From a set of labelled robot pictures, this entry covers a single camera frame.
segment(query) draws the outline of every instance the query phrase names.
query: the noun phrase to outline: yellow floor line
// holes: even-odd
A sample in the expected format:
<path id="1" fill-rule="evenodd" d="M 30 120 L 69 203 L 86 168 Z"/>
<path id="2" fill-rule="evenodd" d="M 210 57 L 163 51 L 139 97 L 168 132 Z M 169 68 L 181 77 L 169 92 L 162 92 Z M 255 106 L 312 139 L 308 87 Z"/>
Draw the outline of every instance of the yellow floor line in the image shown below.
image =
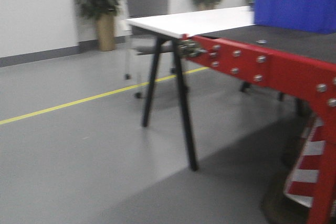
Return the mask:
<path id="1" fill-rule="evenodd" d="M 207 69 L 207 68 L 206 67 L 201 67 L 201 68 L 197 68 L 197 69 L 186 71 L 185 73 L 186 74 L 195 73 L 195 72 L 202 71 L 204 69 Z M 163 78 L 158 78 L 158 79 L 155 80 L 155 82 L 169 80 L 169 79 L 174 78 L 175 76 L 176 75 L 173 74 L 171 76 L 167 76 L 167 77 L 163 77 Z M 98 98 L 106 97 L 108 95 L 121 93 L 121 92 L 124 92 L 124 91 L 127 91 L 127 90 L 135 89 L 135 88 L 137 88 L 139 86 L 145 86 L 147 84 L 148 84 L 148 82 L 143 82 L 143 83 L 141 83 L 139 85 L 137 85 L 137 84 L 136 85 L 131 85 L 131 86 L 128 86 L 128 87 L 125 87 L 125 88 L 116 89 L 116 90 L 109 91 L 109 92 L 106 92 L 106 93 L 103 93 L 103 94 L 97 94 L 97 95 L 94 95 L 92 97 L 87 97 L 87 98 L 83 98 L 83 99 L 76 100 L 76 101 L 73 101 L 73 102 L 64 103 L 64 104 L 61 104 L 61 105 L 58 105 L 58 106 L 55 106 L 55 107 L 51 107 L 51 108 L 47 108 L 47 109 L 44 109 L 44 110 L 39 110 L 39 111 L 35 111 L 35 112 L 28 113 L 28 114 L 25 114 L 25 115 L 20 115 L 20 116 L 16 116 L 16 117 L 13 117 L 13 118 L 1 120 L 0 121 L 0 125 L 6 124 L 6 123 L 16 122 L 16 121 L 21 120 L 21 119 L 30 118 L 32 116 L 41 115 L 41 114 L 44 114 L 44 113 L 47 113 L 47 112 L 51 112 L 51 111 L 54 111 L 54 110 L 63 109 L 63 108 L 69 107 L 69 106 L 73 106 L 73 105 L 79 104 L 79 103 L 92 101 L 92 100 L 95 100 L 95 99 L 98 99 Z"/>

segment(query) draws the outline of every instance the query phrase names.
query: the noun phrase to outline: bolt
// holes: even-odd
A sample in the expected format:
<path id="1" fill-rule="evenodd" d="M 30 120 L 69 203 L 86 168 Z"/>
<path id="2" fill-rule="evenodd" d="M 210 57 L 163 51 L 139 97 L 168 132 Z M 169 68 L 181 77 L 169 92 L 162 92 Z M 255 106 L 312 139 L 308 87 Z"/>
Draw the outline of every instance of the bolt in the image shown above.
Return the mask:
<path id="1" fill-rule="evenodd" d="M 238 74 L 238 73 L 239 73 L 239 68 L 231 69 L 231 74 Z"/>
<path id="2" fill-rule="evenodd" d="M 257 74 L 256 76 L 253 77 L 253 80 L 255 82 L 261 82 L 262 81 L 262 75 Z"/>
<path id="3" fill-rule="evenodd" d="M 218 51 L 218 50 L 220 50 L 220 45 L 214 45 L 214 46 L 212 47 L 212 49 L 213 49 L 214 51 Z"/>
<path id="4" fill-rule="evenodd" d="M 326 90 L 327 90 L 327 85 L 324 84 L 324 83 L 318 84 L 318 85 L 316 86 L 316 90 L 317 90 L 317 92 L 319 92 L 319 93 L 326 92 Z"/>
<path id="5" fill-rule="evenodd" d="M 215 58 L 218 55 L 218 53 L 217 52 L 211 52 L 209 55 L 210 55 L 211 58 Z"/>
<path id="6" fill-rule="evenodd" d="M 233 51 L 233 53 L 232 53 L 232 55 L 233 55 L 234 57 L 239 57 L 241 54 L 242 54 L 242 53 L 241 53 L 240 50 Z"/>
<path id="7" fill-rule="evenodd" d="M 336 99 L 335 98 L 330 98 L 328 100 L 328 106 L 332 107 L 332 108 L 336 107 Z"/>
<path id="8" fill-rule="evenodd" d="M 214 62 L 211 62 L 211 66 L 216 68 L 219 66 L 219 62 L 218 61 L 214 61 Z"/>
<path id="9" fill-rule="evenodd" d="M 258 63 L 264 63 L 266 61 L 266 56 L 260 55 L 257 57 L 257 62 Z"/>

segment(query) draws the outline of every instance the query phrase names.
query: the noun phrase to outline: black work surface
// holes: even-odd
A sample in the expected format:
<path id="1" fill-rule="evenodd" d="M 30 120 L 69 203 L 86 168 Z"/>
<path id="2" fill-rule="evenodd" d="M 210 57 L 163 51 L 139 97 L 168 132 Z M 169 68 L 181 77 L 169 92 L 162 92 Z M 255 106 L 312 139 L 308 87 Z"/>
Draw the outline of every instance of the black work surface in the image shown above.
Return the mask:
<path id="1" fill-rule="evenodd" d="M 336 63 L 336 33 L 317 34 L 278 27 L 252 25 L 201 34 L 201 36 L 241 41 Z M 258 40 L 266 40 L 267 43 L 261 45 L 257 43 Z"/>

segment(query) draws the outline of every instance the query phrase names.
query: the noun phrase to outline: blue plastic bin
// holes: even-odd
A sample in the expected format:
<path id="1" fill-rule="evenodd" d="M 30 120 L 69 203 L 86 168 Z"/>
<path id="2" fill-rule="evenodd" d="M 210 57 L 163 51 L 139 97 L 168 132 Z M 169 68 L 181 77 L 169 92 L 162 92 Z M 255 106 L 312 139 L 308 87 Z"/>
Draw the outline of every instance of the blue plastic bin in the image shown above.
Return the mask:
<path id="1" fill-rule="evenodd" d="M 336 0 L 255 0 L 254 10 L 257 25 L 336 32 Z"/>

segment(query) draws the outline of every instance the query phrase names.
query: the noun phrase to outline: table top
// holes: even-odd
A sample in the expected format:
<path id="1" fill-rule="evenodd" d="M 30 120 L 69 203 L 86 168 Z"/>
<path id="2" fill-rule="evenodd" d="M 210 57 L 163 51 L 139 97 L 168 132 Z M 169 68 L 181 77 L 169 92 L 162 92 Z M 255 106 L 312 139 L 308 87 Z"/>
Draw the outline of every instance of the table top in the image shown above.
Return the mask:
<path id="1" fill-rule="evenodd" d="M 184 34 L 194 36 L 253 24 L 254 13 L 248 6 L 204 10 L 127 19 L 132 26 L 144 28 L 172 38 L 181 39 Z"/>
<path id="2" fill-rule="evenodd" d="M 207 37 L 226 38 L 336 63 L 336 33 L 318 34 L 293 29 L 251 25 L 212 33 Z"/>
<path id="3" fill-rule="evenodd" d="M 277 49 L 330 63 L 336 63 L 336 33 L 306 31 L 254 25 L 254 12 L 248 6 L 204 10 L 127 19 L 129 25 L 172 38 L 204 35 L 227 38 Z M 258 40 L 266 40 L 264 45 Z"/>

